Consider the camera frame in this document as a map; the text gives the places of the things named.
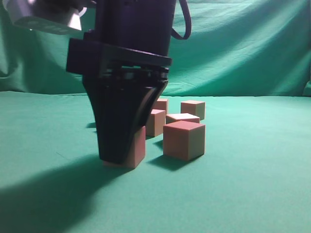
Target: black cable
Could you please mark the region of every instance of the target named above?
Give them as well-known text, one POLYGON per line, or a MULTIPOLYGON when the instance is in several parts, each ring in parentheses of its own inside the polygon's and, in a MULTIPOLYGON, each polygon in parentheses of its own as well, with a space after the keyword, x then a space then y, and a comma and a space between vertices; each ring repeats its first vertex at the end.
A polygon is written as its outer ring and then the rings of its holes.
POLYGON ((173 28, 173 30, 172 30, 172 37, 174 37, 177 40, 187 40, 190 37, 190 35, 191 35, 191 28, 192 28, 192 25, 191 25, 191 15, 190 15, 189 7, 188 7, 188 4, 187 4, 187 0, 179 0, 179 3, 180 3, 181 10, 183 11, 183 15, 184 15, 184 18, 185 18, 186 32, 185 32, 184 36, 181 36, 173 28))

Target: green table surface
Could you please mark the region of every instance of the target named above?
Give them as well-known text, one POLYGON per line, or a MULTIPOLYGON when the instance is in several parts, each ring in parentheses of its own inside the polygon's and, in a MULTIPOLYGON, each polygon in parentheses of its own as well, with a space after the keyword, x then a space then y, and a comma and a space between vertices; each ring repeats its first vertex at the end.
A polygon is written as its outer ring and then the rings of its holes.
POLYGON ((0 233, 310 233, 311 99, 206 102, 206 154, 147 140, 134 170, 98 157, 86 95, 0 93, 0 233))

